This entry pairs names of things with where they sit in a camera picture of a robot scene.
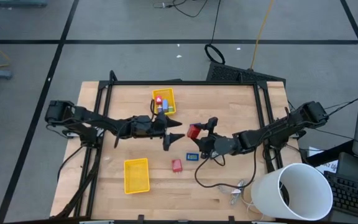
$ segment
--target yellow basket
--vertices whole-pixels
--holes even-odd
[[[148,192],[150,190],[147,158],[124,161],[124,189],[125,194]]]
[[[173,107],[172,112],[165,112],[165,115],[173,115],[177,112],[177,107],[175,106],[175,97],[173,97],[173,88],[166,88],[161,90],[153,90],[153,99],[155,100],[156,96],[161,96],[163,100],[168,101],[168,106]],[[158,113],[157,104],[154,102],[154,113]]]

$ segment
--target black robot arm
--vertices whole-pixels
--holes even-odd
[[[163,138],[163,150],[169,150],[171,143],[180,139],[184,134],[166,135],[167,128],[180,126],[181,122],[174,121],[163,112],[159,113],[154,121],[147,115],[133,116],[127,119],[111,119],[98,113],[88,111],[82,106],[75,106],[70,101],[55,101],[49,103],[45,121],[53,127],[63,126],[66,130],[62,133],[79,135],[81,145],[95,147],[98,143],[98,130],[110,131],[117,136],[114,147],[118,144],[118,139],[128,138]]]
[[[192,140],[198,145],[203,159],[230,154],[246,154],[252,152],[264,140],[268,139],[273,147],[283,147],[288,138],[304,128],[318,128],[327,123],[329,116],[320,103],[314,101],[301,105],[291,113],[285,108],[287,116],[274,121],[258,130],[247,130],[234,133],[227,138],[213,133],[218,119],[213,117],[206,124],[196,124],[197,128],[208,130],[208,136]]]

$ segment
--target wooden tabletop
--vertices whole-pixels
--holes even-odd
[[[93,110],[98,82],[83,82],[77,105]],[[109,106],[110,118],[121,119],[132,115],[151,115],[152,90],[173,87],[177,113],[172,119],[183,125],[170,128],[172,133],[186,133],[192,123],[206,123],[210,117],[219,118],[215,132],[224,136],[248,129],[259,129],[259,120],[252,86],[130,86],[116,85],[112,88]],[[268,92],[274,118],[286,116],[287,96],[282,82],[268,82]],[[103,111],[104,91],[100,113]],[[260,90],[265,124],[268,124],[265,100]],[[199,137],[206,136],[206,131]],[[173,143],[168,152],[162,149],[161,139],[120,140],[113,148],[115,137],[106,132],[99,167],[98,183],[93,204],[93,219],[136,220],[145,215],[146,220],[228,220],[234,215],[237,221],[260,219],[260,214],[246,212],[246,205],[238,200],[230,205],[231,195],[222,193],[217,187],[205,189],[194,180],[194,172],[201,161],[186,161],[187,152],[198,152],[198,147],[189,138]],[[290,145],[298,147],[295,140]],[[78,149],[78,138],[68,140],[65,158]],[[266,171],[262,157],[262,146],[257,149],[256,179]],[[301,162],[299,152],[289,147],[282,149],[283,164]],[[51,215],[60,212],[78,189],[85,150],[72,158],[62,169],[57,185]],[[124,160],[147,158],[149,160],[150,191],[126,195],[124,193]],[[172,172],[172,159],[181,159],[183,172]],[[226,156],[226,165],[221,167],[208,161],[198,172],[204,184],[228,183],[237,185],[249,180],[253,173],[253,153]],[[84,194],[82,214],[85,213],[88,192]]]

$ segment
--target red block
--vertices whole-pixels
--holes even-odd
[[[197,138],[200,133],[200,129],[196,128],[194,125],[190,125],[189,130],[187,131],[187,137],[189,138]]]
[[[161,96],[156,96],[155,97],[155,104],[156,105],[161,105],[162,104],[162,97]]]
[[[174,172],[181,172],[182,171],[180,159],[172,160],[172,170]]]

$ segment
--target blue object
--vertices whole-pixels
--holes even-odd
[[[188,161],[198,161],[198,153],[186,153],[186,160]]]
[[[162,100],[162,110],[168,112],[168,100]]]

